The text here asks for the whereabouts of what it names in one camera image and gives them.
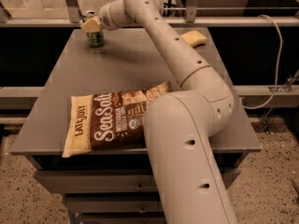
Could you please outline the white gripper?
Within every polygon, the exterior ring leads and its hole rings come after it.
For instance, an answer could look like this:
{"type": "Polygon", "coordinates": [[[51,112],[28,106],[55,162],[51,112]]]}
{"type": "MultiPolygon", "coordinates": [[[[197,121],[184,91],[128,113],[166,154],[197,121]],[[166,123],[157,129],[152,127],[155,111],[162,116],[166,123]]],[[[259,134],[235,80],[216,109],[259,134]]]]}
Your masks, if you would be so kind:
{"type": "Polygon", "coordinates": [[[86,34],[101,32],[103,26],[105,29],[113,31],[124,27],[129,22],[122,0],[105,4],[100,8],[98,15],[99,18],[97,16],[86,18],[85,22],[80,25],[86,34]]]}

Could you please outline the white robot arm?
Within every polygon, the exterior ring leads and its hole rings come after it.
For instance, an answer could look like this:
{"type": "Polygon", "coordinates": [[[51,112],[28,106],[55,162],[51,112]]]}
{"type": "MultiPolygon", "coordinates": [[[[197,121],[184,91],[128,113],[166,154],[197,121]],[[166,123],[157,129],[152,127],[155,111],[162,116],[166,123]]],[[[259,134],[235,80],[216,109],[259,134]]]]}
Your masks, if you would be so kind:
{"type": "Polygon", "coordinates": [[[142,26],[180,86],[155,99],[144,117],[166,223],[238,224],[209,144],[231,119],[231,88],[163,19],[154,0],[114,1],[101,7],[99,17],[108,30],[142,26]]]}

